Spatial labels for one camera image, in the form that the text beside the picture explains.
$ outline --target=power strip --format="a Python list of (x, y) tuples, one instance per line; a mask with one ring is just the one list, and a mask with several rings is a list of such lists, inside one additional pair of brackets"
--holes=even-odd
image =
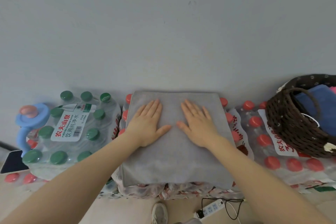
[(200, 221), (203, 221), (204, 219), (208, 218), (209, 216), (213, 215), (214, 213), (218, 212), (219, 210), (223, 208), (225, 208), (225, 202), (222, 199), (217, 199), (211, 204), (203, 207), (203, 212), (202, 212), (202, 209), (197, 210), (194, 213), (194, 218), (199, 219)]

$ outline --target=blue baby bottle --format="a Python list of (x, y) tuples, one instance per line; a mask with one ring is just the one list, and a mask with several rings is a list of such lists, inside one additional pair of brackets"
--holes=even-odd
[(28, 133), (34, 129), (43, 127), (47, 123), (49, 115), (50, 110), (43, 103), (25, 105), (20, 108), (19, 114), (16, 116), (15, 123), (21, 127), (16, 137), (16, 143), (22, 150), (21, 157), (31, 150), (26, 141)]

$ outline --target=barcode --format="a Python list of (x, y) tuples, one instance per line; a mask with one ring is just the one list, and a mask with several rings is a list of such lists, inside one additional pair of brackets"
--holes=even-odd
[(79, 137), (79, 134), (81, 133), (81, 131), (82, 131), (82, 126), (76, 127), (75, 132), (73, 133), (73, 137)]

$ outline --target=bottle handle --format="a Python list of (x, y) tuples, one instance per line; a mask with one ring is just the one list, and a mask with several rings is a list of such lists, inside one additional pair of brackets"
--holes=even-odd
[(27, 143), (27, 135), (31, 132), (31, 127), (21, 127), (17, 136), (16, 136), (16, 144), (22, 150), (21, 157), (23, 157), (28, 151), (31, 150), (31, 147)]

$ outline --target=finger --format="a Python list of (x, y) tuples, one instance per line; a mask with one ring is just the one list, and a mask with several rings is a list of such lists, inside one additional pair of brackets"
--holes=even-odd
[(205, 117), (207, 117), (208, 120), (212, 120), (212, 119), (211, 119), (211, 116), (210, 116), (210, 114), (209, 114), (209, 111), (208, 111), (204, 106), (202, 107), (202, 109), (203, 109), (203, 112), (204, 112)]
[(178, 121), (176, 122), (176, 125), (178, 126), (179, 129), (181, 129), (187, 135), (187, 137), (190, 138), (191, 130), (185, 123), (183, 123), (182, 121)]
[(162, 104), (159, 103), (159, 106), (157, 107), (154, 115), (153, 115), (153, 119), (157, 122), (160, 119), (161, 116), (161, 112), (162, 112)]
[(193, 114), (189, 110), (189, 108), (186, 106), (185, 103), (181, 103), (181, 108), (184, 113), (185, 118), (187, 119), (187, 122), (189, 123), (190, 119), (193, 117)]
[(159, 138), (163, 136), (165, 133), (167, 133), (170, 129), (171, 129), (171, 125), (164, 125), (161, 128), (159, 128), (155, 134), (157, 138)]
[(154, 100), (150, 101), (150, 102), (146, 105), (145, 109), (144, 109), (144, 110), (142, 111), (142, 113), (141, 113), (141, 116), (145, 116), (145, 115), (148, 113), (148, 111), (149, 111), (149, 109), (152, 107), (153, 103), (154, 103)]
[(141, 106), (133, 117), (139, 117), (142, 111), (145, 109), (146, 105)]
[(185, 104), (187, 105), (187, 107), (189, 108), (190, 112), (193, 115), (197, 115), (198, 114), (197, 111), (196, 111), (196, 109), (195, 109), (195, 107), (192, 105), (192, 103), (190, 103), (189, 100), (186, 99), (184, 102), (185, 102)]
[(198, 107), (198, 105), (196, 105), (195, 103), (193, 103), (192, 105), (193, 105), (194, 108), (196, 109), (197, 113), (198, 113), (200, 116), (204, 117), (204, 114), (203, 114), (203, 112), (201, 111), (201, 109)]
[(149, 116), (149, 117), (153, 117), (158, 105), (160, 103), (160, 100), (155, 100), (153, 105), (151, 106), (151, 108), (148, 110), (148, 113), (146, 114), (146, 116)]

